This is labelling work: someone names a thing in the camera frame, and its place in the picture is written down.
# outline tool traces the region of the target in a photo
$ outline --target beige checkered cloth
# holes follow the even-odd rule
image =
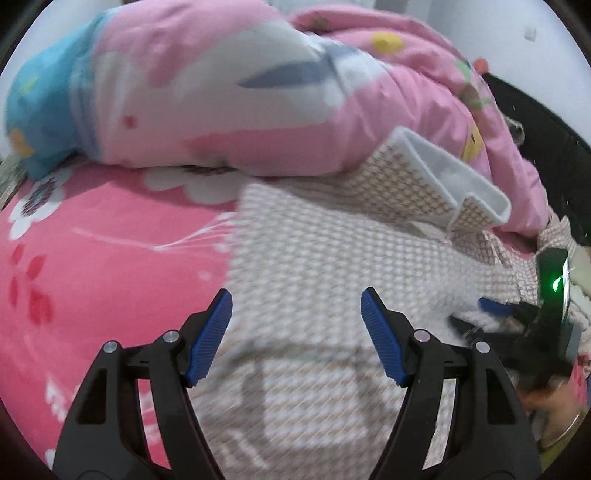
[[[496,329],[478,298],[537,301],[535,261],[482,232],[478,198],[447,232],[410,221],[451,207],[400,157],[386,145],[354,174],[246,188],[227,284],[233,318],[190,392],[229,480],[369,478],[405,391],[384,375],[361,319],[366,287],[455,344],[450,314]],[[568,220],[540,241],[572,248]],[[447,382],[426,466],[443,456],[452,407]]]

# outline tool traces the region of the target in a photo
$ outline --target black device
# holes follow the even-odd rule
[[[452,325],[474,343],[487,342],[506,368],[519,375],[519,387],[538,390],[555,381],[568,380],[577,359],[581,329],[567,317],[570,301],[569,257],[561,248],[547,248],[537,255],[540,305],[526,302],[499,304],[481,299],[483,310],[513,316],[521,333],[486,333],[456,317]]]
[[[231,316],[221,290],[206,312],[152,344],[107,342],[68,413],[56,450],[60,480],[222,480],[195,417],[187,388],[204,378]],[[361,312],[386,374],[407,388],[371,480],[533,480],[541,473],[529,421],[494,351],[441,343],[386,309],[374,289]],[[137,390],[149,379],[170,469],[150,460]],[[443,461],[423,470],[445,378],[457,379]]]

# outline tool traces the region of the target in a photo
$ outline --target red leaf print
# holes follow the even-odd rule
[[[15,277],[12,278],[12,280],[10,282],[10,287],[8,287],[8,301],[10,302],[10,305],[12,305],[12,308],[16,308],[17,307],[17,302],[18,302],[18,282],[17,282],[17,279]]]
[[[12,255],[10,256],[10,263],[13,265],[17,265],[21,261],[24,252],[25,244],[18,244],[12,251]]]
[[[123,124],[127,130],[131,130],[133,128],[137,128],[138,120],[135,115],[125,115],[123,117]]]
[[[29,280],[35,280],[39,276],[43,265],[45,265],[46,258],[45,255],[37,255],[29,262],[29,267],[27,268],[27,277]]]
[[[48,295],[36,289],[31,290],[29,318],[37,325],[41,322],[50,323],[53,321],[53,305]]]

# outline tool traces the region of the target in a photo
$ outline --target blue blanket section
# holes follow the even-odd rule
[[[111,12],[26,62],[6,103],[6,131],[28,175],[41,179],[70,154],[98,158],[92,52]]]

